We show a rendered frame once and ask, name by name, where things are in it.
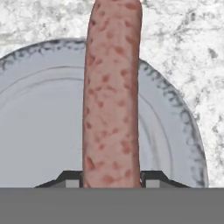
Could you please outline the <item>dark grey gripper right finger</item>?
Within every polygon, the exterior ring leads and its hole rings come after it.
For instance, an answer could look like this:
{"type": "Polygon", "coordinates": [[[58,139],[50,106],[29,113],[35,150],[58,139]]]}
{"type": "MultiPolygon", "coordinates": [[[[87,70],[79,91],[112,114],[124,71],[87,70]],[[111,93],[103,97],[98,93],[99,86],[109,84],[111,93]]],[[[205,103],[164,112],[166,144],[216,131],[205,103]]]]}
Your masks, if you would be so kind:
{"type": "Polygon", "coordinates": [[[141,171],[142,188],[188,188],[174,180],[170,180],[162,171],[141,171]]]}

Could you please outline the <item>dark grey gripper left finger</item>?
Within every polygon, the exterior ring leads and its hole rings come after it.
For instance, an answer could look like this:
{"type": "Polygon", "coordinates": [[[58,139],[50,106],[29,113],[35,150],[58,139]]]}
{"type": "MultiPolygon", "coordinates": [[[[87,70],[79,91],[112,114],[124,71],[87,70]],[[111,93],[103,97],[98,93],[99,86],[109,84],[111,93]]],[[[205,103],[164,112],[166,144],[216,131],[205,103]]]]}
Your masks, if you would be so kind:
{"type": "Polygon", "coordinates": [[[82,171],[63,171],[56,179],[37,185],[37,188],[44,187],[82,188],[82,171]]]}

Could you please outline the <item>pink speckled sausage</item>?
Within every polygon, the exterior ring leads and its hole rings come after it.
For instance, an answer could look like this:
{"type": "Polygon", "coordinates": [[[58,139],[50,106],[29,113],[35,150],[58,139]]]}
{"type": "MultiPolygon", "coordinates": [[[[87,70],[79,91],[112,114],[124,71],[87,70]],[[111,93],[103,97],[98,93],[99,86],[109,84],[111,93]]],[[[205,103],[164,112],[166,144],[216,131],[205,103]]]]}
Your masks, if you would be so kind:
{"type": "Polygon", "coordinates": [[[83,185],[139,187],[139,0],[95,0],[83,90],[83,185]]]}

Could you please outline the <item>white plate with grey rim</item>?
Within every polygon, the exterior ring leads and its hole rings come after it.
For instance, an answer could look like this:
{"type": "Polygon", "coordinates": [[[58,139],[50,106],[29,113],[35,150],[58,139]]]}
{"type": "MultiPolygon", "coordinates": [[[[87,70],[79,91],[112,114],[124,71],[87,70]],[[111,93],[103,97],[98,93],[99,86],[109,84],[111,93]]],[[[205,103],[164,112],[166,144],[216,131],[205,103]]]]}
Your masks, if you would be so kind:
{"type": "MultiPolygon", "coordinates": [[[[48,40],[0,59],[0,187],[34,187],[82,168],[81,118],[86,42],[48,40]]],[[[193,115],[176,88],[139,63],[139,150],[143,173],[208,186],[193,115]]]]}

